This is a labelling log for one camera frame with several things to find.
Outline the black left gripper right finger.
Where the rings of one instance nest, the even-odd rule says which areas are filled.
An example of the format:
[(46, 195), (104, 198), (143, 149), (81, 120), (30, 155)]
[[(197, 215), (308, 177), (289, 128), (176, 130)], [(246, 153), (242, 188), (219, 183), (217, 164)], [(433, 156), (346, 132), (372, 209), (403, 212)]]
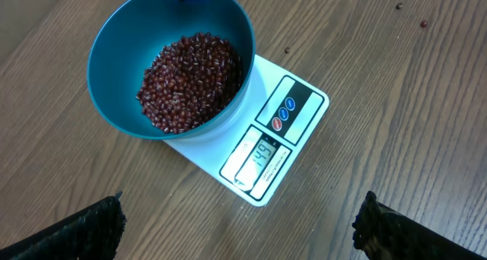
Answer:
[(372, 191), (352, 227), (354, 248), (370, 260), (486, 260), (383, 205)]

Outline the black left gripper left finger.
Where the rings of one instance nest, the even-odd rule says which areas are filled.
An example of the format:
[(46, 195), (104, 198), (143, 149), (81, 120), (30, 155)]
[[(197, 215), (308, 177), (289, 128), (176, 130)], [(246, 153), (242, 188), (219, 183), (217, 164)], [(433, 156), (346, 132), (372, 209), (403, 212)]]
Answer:
[(2, 259), (106, 259), (116, 256), (125, 230), (121, 192), (1, 250)]

